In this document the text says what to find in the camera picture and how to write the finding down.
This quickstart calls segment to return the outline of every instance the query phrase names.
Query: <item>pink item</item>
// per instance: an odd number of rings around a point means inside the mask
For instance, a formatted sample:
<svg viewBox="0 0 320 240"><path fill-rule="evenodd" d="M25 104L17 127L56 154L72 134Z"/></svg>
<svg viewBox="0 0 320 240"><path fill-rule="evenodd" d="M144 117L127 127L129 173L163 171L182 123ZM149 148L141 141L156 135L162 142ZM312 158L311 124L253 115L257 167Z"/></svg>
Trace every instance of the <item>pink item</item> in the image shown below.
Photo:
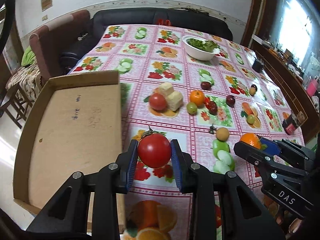
<svg viewBox="0 0 320 240"><path fill-rule="evenodd" d="M318 87L319 87L318 81L315 78L313 78L307 87L307 94L310 97L313 96L317 91Z"/></svg>

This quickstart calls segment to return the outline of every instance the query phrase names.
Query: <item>red bag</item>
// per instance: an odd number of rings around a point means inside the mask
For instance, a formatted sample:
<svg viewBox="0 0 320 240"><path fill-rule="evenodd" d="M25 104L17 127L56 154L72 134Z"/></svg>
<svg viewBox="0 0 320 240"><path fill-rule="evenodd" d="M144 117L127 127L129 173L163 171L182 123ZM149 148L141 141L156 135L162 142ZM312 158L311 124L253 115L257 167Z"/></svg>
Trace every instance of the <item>red bag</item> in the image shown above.
<svg viewBox="0 0 320 240"><path fill-rule="evenodd" d="M171 22L169 20L166 20L165 22L163 21L163 19L159 19L157 21L157 25L164 25L164 26L171 26Z"/></svg>

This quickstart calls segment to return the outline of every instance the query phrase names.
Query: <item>window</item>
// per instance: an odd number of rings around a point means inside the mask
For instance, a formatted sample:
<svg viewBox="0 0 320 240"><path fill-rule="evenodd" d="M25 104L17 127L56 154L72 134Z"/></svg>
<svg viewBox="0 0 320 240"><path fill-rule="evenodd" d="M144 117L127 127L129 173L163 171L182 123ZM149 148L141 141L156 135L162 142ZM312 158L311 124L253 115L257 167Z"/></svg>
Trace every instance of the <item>window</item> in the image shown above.
<svg viewBox="0 0 320 240"><path fill-rule="evenodd" d="M306 12L296 0L286 3L288 6L284 9L279 43L282 45L281 49L288 49L298 60L298 65L301 65L310 43L312 26Z"/></svg>

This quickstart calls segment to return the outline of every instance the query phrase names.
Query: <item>wooden cabinet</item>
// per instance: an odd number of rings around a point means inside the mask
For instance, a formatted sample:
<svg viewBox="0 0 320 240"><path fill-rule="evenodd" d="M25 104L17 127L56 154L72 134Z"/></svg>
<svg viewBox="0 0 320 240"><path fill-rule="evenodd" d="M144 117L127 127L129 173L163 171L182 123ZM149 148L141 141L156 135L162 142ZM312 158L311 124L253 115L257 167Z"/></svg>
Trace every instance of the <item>wooden cabinet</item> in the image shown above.
<svg viewBox="0 0 320 240"><path fill-rule="evenodd" d="M307 118L301 126L304 142L307 143L320 131L319 114L313 101L295 75L288 70L279 58L256 41L253 41L251 49L256 52L257 57L261 55L264 58L266 65L264 70L281 89L293 113L297 114L302 111Z"/></svg>

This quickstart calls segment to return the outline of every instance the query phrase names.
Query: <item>brown armchair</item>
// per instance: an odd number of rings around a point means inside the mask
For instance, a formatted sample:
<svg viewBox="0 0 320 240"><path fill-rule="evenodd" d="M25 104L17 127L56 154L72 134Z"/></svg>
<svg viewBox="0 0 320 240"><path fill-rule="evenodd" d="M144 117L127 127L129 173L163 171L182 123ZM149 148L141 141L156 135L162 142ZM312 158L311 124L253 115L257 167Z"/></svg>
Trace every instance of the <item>brown armchair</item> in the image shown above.
<svg viewBox="0 0 320 240"><path fill-rule="evenodd" d="M88 10L62 15L31 34L29 42L44 81L65 74L59 65L60 53L77 41L90 20Z"/></svg>

